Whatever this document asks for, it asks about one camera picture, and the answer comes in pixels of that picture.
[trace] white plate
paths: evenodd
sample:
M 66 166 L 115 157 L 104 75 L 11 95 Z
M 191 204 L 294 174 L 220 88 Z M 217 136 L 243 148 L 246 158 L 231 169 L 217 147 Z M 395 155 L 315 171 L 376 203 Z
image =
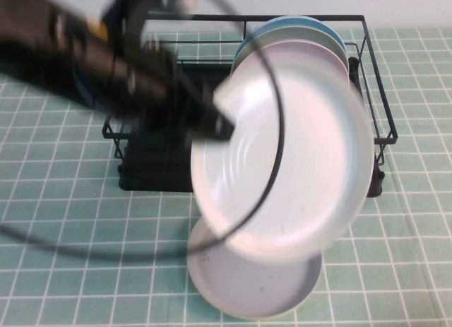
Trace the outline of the white plate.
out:
M 343 234 L 367 195 L 373 138 L 362 99 L 328 67 L 273 65 L 285 114 L 285 149 L 273 188 L 255 217 L 227 243 L 248 258 L 308 258 Z M 236 129 L 229 143 L 197 142 L 191 180 L 216 235 L 235 226 L 261 197 L 278 144 L 268 74 L 236 72 L 214 94 Z
M 310 28 L 300 25 L 272 28 L 269 31 L 262 33 L 261 35 L 256 36 L 255 41 L 256 44 L 260 48 L 262 48 L 268 46 L 269 44 L 290 39 L 311 41 L 324 46 L 339 57 L 348 71 L 349 67 L 347 52 L 342 48 L 337 40 L 335 40 L 326 32 L 322 32 L 321 30 L 316 28 Z M 237 51 L 234 62 L 232 63 L 232 71 L 234 71 L 238 67 L 238 65 L 240 65 L 240 63 L 246 59 L 247 56 L 254 52 L 254 47 L 255 46 L 252 42 L 247 42 L 243 47 L 241 47 L 239 51 Z
M 213 238 L 200 219 L 189 247 Z M 241 319 L 268 319 L 294 309 L 313 290 L 321 256 L 284 265 L 265 265 L 242 258 L 225 246 L 187 258 L 189 273 L 201 295 L 215 308 Z
M 321 61 L 333 70 L 336 70 L 343 76 L 344 81 L 346 81 L 347 84 L 350 84 L 348 70 L 344 63 L 331 50 L 315 42 L 294 39 L 285 40 L 265 46 L 262 48 L 262 52 L 272 63 L 284 62 L 303 64 L 303 61 L 308 56 L 313 61 Z M 237 66 L 236 71 L 245 69 L 250 64 L 262 64 L 257 53 L 254 52 L 243 60 L 241 64 Z
M 287 15 L 287 16 L 280 16 L 279 18 L 272 18 L 271 20 L 265 22 L 260 27 L 257 27 L 253 31 L 254 37 L 258 37 L 262 35 L 265 32 L 268 32 L 269 30 L 273 30 L 276 28 L 282 28 L 287 26 L 304 26 L 309 28 L 316 28 L 317 30 L 320 30 L 321 32 L 324 32 L 328 35 L 330 35 L 334 40 L 340 44 L 340 46 L 344 49 L 344 52 L 347 52 L 347 49 L 345 48 L 345 44 L 340 38 L 339 34 L 332 29 L 331 27 L 328 27 L 325 23 L 317 20 L 316 18 L 310 18 L 308 16 L 302 16 L 302 15 Z M 236 55 L 240 52 L 240 50 L 248 43 L 248 41 L 251 39 L 251 37 L 245 38 L 243 43 L 241 43 L 239 49 L 237 50 Z

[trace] blue plate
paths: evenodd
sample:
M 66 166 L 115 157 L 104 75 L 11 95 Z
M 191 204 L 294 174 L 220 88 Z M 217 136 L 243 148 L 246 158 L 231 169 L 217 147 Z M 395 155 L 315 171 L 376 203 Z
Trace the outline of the blue plate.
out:
M 337 32 L 335 32 L 333 29 L 323 24 L 319 20 L 316 20 L 315 18 L 309 18 L 307 16 L 281 16 L 279 18 L 269 20 L 267 23 L 257 28 L 255 31 L 252 32 L 253 36 L 247 36 L 245 40 L 240 44 L 240 47 L 237 50 L 237 53 L 235 54 L 235 57 L 237 57 L 237 55 L 251 41 L 252 38 L 257 38 L 260 35 L 276 28 L 287 27 L 292 25 L 315 28 L 330 35 L 334 40 L 338 42 L 338 44 L 340 44 L 340 46 L 344 49 L 344 52 L 347 53 L 345 44 L 340 38 L 340 36 L 337 34 Z

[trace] cutting mat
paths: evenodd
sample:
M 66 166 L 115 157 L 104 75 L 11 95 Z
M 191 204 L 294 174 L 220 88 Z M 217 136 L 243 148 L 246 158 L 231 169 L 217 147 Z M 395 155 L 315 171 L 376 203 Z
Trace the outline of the cutting mat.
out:
M 360 30 L 339 33 L 362 39 Z M 371 38 L 400 138 L 387 147 L 383 194 L 325 251 L 319 283 L 295 312 L 261 322 L 223 315 L 197 293 L 185 260 L 74 259 L 0 236 L 0 325 L 452 326 L 452 28 L 374 29 Z M 231 59 L 236 48 L 177 49 L 184 58 Z M 387 133 L 368 55 L 363 60 Z M 5 76 L 0 83 L 4 223 L 91 251 L 186 245 L 200 215 L 193 196 L 122 191 L 103 117 Z

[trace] dish rack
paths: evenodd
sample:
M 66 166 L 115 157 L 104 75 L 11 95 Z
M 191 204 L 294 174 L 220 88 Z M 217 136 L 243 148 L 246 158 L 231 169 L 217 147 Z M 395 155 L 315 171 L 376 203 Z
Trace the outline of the dish rack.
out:
M 247 23 L 266 22 L 278 16 L 221 16 L 221 15 L 196 15 L 190 20 L 192 21 L 215 21 L 215 22 L 240 22 L 243 24 L 244 34 Z M 363 102 L 369 105 L 371 119 L 374 126 L 374 144 L 375 161 L 374 171 L 369 185 L 368 197 L 379 196 L 382 192 L 382 183 L 384 172 L 380 170 L 380 166 L 385 163 L 384 149 L 386 145 L 393 145 L 398 139 L 396 126 L 391 114 L 391 109 L 386 99 L 386 94 L 381 82 L 379 68 L 375 59 L 374 50 L 370 41 L 369 31 L 364 16 L 360 15 L 313 15 L 310 16 L 322 22 L 358 22 L 362 24 L 364 38 L 362 43 L 346 42 L 347 48 L 355 50 L 357 57 L 349 57 L 350 72 L 349 77 L 353 85 L 358 89 L 363 98 Z M 179 20 L 175 15 L 153 15 L 152 20 Z M 233 41 L 163 41 L 172 44 L 224 44 L 236 43 L 241 40 Z M 369 84 L 367 82 L 362 57 L 364 49 L 368 49 L 371 59 L 375 79 L 379 89 L 379 96 L 383 104 L 386 115 L 388 134 L 383 135 L 375 117 L 374 104 L 369 92 Z M 189 75 L 192 81 L 200 88 L 209 88 L 213 90 L 230 74 L 232 65 L 231 59 L 180 59 L 180 68 Z M 118 166 L 119 186 L 124 190 L 134 191 L 165 191 L 165 192 L 192 192 L 191 173 L 190 173 L 190 145 L 181 137 L 179 140 L 168 144 L 153 136 L 146 136 L 144 128 L 152 128 L 152 123 L 141 124 L 137 128 L 128 129 L 123 123 L 117 126 L 119 130 L 114 131 L 111 118 L 107 117 L 102 134 L 104 138 L 112 139 L 116 146 L 114 156 L 116 159 L 122 160 Z

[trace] gray plate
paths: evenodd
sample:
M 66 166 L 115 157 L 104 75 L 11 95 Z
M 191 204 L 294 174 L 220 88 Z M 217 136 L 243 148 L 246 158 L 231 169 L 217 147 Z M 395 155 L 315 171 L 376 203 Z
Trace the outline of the gray plate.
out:
M 189 246 L 211 240 L 200 219 Z M 321 255 L 308 261 L 270 264 L 250 261 L 219 246 L 189 256 L 189 273 L 203 297 L 224 313 L 241 319 L 269 319 L 298 306 L 313 290 L 321 271 Z
M 344 52 L 344 49 L 330 35 L 318 29 L 293 25 L 270 30 L 256 38 L 258 45 L 261 48 L 268 46 L 269 44 L 288 39 L 307 40 L 318 43 L 336 54 L 344 63 L 347 70 L 349 69 L 347 53 Z M 238 65 L 240 65 L 240 63 L 254 51 L 253 48 L 254 46 L 252 45 L 252 42 L 243 47 L 234 59 L 231 71 L 234 71 Z

